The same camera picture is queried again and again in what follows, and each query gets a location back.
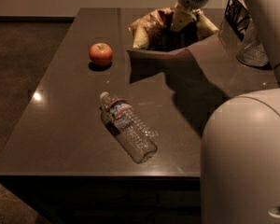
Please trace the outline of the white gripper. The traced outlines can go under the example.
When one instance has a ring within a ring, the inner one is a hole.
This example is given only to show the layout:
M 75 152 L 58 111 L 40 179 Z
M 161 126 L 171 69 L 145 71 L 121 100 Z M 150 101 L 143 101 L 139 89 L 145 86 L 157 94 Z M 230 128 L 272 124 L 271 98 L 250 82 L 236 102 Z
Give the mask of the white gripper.
M 197 8 L 204 7 L 209 0 L 177 0 L 170 29 L 181 31 L 189 23 L 196 22 Z

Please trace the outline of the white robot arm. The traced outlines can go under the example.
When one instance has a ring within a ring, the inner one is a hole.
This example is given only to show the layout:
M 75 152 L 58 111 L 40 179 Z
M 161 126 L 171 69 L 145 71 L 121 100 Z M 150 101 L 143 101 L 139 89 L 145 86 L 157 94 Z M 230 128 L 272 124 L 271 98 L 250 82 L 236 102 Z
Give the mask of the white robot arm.
M 277 88 L 236 96 L 207 121 L 202 224 L 280 224 L 280 0 L 244 0 Z

